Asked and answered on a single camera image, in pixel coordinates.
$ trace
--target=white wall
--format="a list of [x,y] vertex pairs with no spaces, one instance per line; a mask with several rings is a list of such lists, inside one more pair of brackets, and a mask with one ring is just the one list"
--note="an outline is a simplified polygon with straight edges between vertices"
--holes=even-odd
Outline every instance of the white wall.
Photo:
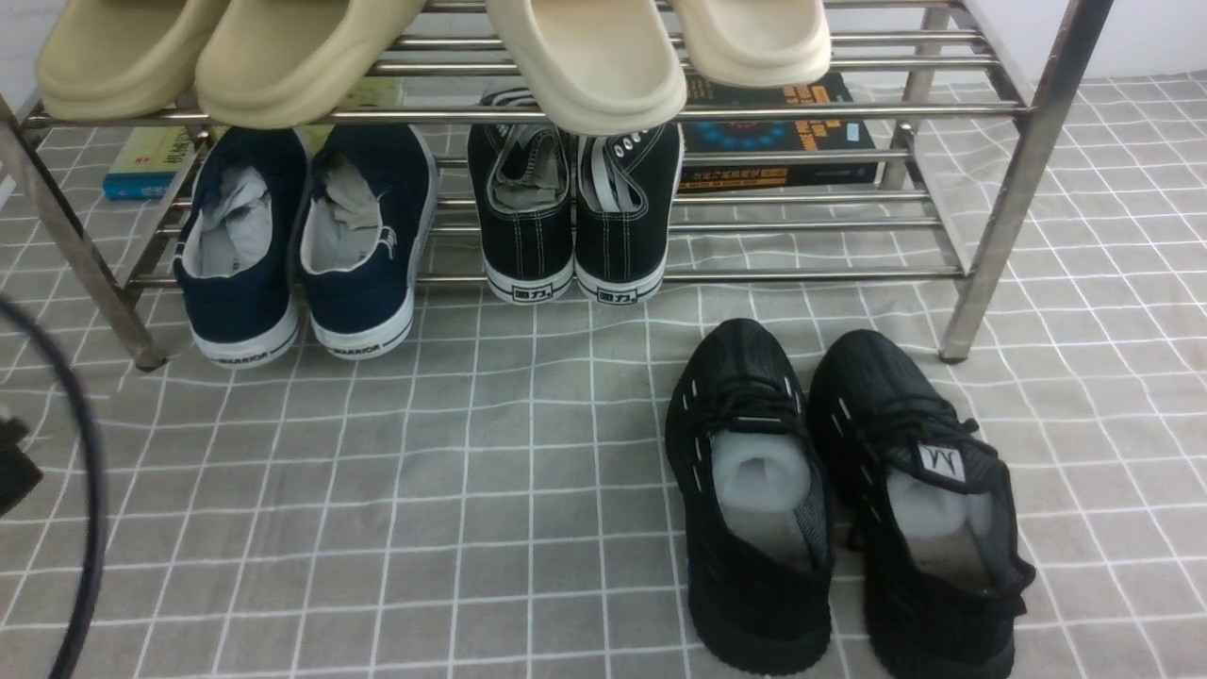
[[[978,0],[1005,48],[1036,77],[1043,68],[1062,0]],[[0,94],[14,106],[33,92],[34,62],[64,0],[0,0]],[[1089,76],[1136,76],[1207,69],[1207,0],[1115,0]],[[911,12],[832,12],[835,30],[902,28]],[[471,17],[459,17],[472,21]],[[425,31],[451,25],[432,21]],[[482,24],[474,28],[484,28]]]

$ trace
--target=slipper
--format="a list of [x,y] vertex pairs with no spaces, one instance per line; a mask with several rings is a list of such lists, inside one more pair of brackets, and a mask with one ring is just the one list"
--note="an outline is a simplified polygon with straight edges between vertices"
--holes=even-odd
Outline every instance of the slipper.
[[238,0],[197,63],[215,119],[275,129],[334,109],[426,0]]
[[687,103],[654,0],[486,0],[486,12],[541,110],[562,129],[651,129]]
[[116,119],[157,111],[193,81],[227,0],[70,0],[37,58],[46,112]]
[[816,82],[829,70],[822,0],[671,0],[700,75],[737,87]]

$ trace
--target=grid pattern floor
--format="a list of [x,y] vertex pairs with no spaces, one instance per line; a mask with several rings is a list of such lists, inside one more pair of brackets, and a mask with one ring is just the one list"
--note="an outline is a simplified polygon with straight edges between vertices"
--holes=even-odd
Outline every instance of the grid pattern floor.
[[[57,130],[43,157],[101,251],[128,262],[152,207],[97,188],[124,135]],[[1014,137],[1007,122],[927,135],[969,242]],[[457,134],[431,139],[459,150]],[[1086,83],[1051,168],[957,368],[934,357],[955,292],[926,282],[667,287],[629,309],[577,291],[536,309],[431,291],[383,359],[343,363],[308,338],[240,374],[189,349],[176,293],[150,293],[140,308],[176,356],[144,376],[13,195],[0,289],[76,361],[111,466],[110,566],[78,679],[739,677],[692,630],[660,452],[684,361],[739,315],[775,332],[804,379],[841,332],[874,326],[980,421],[1039,567],[1015,677],[1207,677],[1207,74]],[[721,267],[937,256],[929,238],[887,234],[677,240],[671,253]],[[441,265],[476,257],[432,248]],[[0,399],[36,425],[47,472],[0,521],[2,674],[31,679],[68,616],[82,496],[47,376],[0,329]],[[859,557],[838,554],[835,643],[807,677],[881,677]]]

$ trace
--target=metal shoe rack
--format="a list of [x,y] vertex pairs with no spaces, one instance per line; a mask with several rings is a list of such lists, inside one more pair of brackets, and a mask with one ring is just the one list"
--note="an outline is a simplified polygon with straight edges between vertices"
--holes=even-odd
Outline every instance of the metal shoe rack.
[[[845,267],[800,269],[747,269],[747,270],[676,270],[669,271],[667,282],[785,282],[834,280],[927,280],[949,279],[960,289],[958,300],[949,321],[940,357],[958,363],[968,357],[969,347],[980,328],[990,297],[1005,267],[1010,248],[1022,226],[1048,158],[1056,144],[1069,106],[1077,93],[1086,64],[1109,13],[1112,0],[1069,0],[1056,41],[1038,86],[1032,89],[1020,77],[1018,70],[999,51],[990,27],[982,21],[978,0],[826,0],[834,12],[844,10],[880,10],[888,7],[921,8],[922,24],[919,30],[893,30],[877,33],[834,33],[835,48],[912,47],[911,55],[899,57],[836,57],[835,71],[906,71],[908,78],[899,103],[829,103],[812,109],[815,118],[863,118],[896,121],[892,140],[885,148],[871,151],[824,151],[805,153],[742,153],[724,154],[722,158],[707,154],[688,156],[687,165],[711,164],[721,160],[731,165],[756,165],[774,163],[830,163],[830,162],[884,162],[885,169],[879,186],[873,189],[842,192],[798,192],[785,194],[705,194],[681,195],[680,205],[752,205],[752,204],[809,204],[820,206],[858,204],[915,204],[922,207],[925,217],[881,217],[874,219],[812,219],[809,222],[763,223],[675,223],[674,234],[735,234],[735,233],[783,233],[783,232],[850,232],[926,229],[934,233],[944,265],[929,267]],[[663,11],[670,11],[659,1]],[[480,0],[431,0],[428,13],[482,14]],[[672,36],[676,46],[682,40]],[[963,47],[960,54],[945,53],[944,47]],[[396,58],[393,54],[402,54]],[[415,59],[422,53],[422,59]],[[454,54],[465,58],[448,58]],[[984,103],[933,103],[929,93],[934,74],[946,70],[976,70],[987,75],[997,99]],[[403,36],[391,51],[379,60],[369,75],[406,76],[408,78],[432,76],[498,77],[519,75],[494,37]],[[153,370],[165,361],[157,347],[146,323],[138,315],[135,303],[147,288],[173,287],[171,276],[154,273],[171,241],[179,235],[180,221],[189,205],[187,187],[189,175],[196,171],[206,150],[206,125],[214,123],[193,101],[182,99],[176,109],[164,110],[139,118],[101,123],[77,123],[56,119],[40,105],[24,116],[17,116],[0,98],[0,163],[13,175],[18,187],[29,195],[37,207],[46,229],[62,250],[68,264],[78,276],[88,293],[97,302],[101,315],[117,333],[122,345],[134,363],[142,370]],[[678,119],[704,121],[775,121],[799,116],[798,111],[775,107],[689,107]],[[989,217],[984,236],[975,253],[960,242],[947,210],[938,195],[927,189],[927,172],[915,153],[915,136],[922,121],[927,118],[1013,118],[1019,130],[1019,141],[1005,171],[997,201]],[[497,109],[466,105],[456,107],[418,107],[339,110],[325,123],[520,123],[543,119],[536,110]],[[182,170],[161,204],[153,228],[142,235],[141,253],[121,277],[116,277],[110,265],[93,245],[82,223],[71,209],[59,186],[39,158],[37,145],[45,130],[54,127],[138,127],[138,125],[187,125],[193,133],[197,153],[189,166]],[[439,158],[447,168],[463,168],[463,158]],[[472,199],[442,197],[441,206],[461,210],[473,207]],[[472,236],[477,226],[438,222],[432,229],[436,238]],[[424,283],[480,283],[485,280],[480,271],[426,271],[420,276]]]

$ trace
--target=cord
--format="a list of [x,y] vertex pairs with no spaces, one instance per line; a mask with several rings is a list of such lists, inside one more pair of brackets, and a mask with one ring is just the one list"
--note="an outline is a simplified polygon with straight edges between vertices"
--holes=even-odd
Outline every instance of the cord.
[[97,596],[100,593],[100,574],[105,563],[105,461],[100,450],[100,437],[92,418],[92,409],[83,394],[80,380],[71,373],[71,367],[63,352],[54,345],[45,329],[37,326],[17,305],[0,297],[0,316],[24,332],[66,393],[68,406],[76,421],[80,434],[80,449],[83,452],[86,487],[88,494],[88,522],[84,538],[83,568],[80,573],[80,587],[76,591],[71,620],[68,622],[63,645],[59,646],[49,679],[70,679],[80,661],[88,626],[97,609]]

